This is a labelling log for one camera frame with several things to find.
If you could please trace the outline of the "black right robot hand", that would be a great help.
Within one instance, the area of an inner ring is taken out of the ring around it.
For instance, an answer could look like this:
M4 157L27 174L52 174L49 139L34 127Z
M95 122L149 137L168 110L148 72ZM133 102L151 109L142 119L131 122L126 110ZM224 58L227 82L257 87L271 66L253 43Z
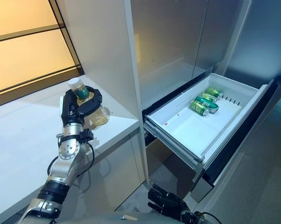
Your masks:
M190 214L186 202L171 192L167 192L157 184L153 184L148 192L148 206L164 216L182 220L182 216Z

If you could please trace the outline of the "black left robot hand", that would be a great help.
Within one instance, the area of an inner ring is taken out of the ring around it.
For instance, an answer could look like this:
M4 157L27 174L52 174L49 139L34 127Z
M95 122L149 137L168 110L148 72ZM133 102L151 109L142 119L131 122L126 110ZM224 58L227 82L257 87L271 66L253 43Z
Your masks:
M84 125L84 117L91 115L101 106L102 95L100 91L90 86L86 86L86 88L94 93L94 97L80 106L77 104L77 97L74 92L72 90L66 91L63 97L61 114L63 127L72 123Z

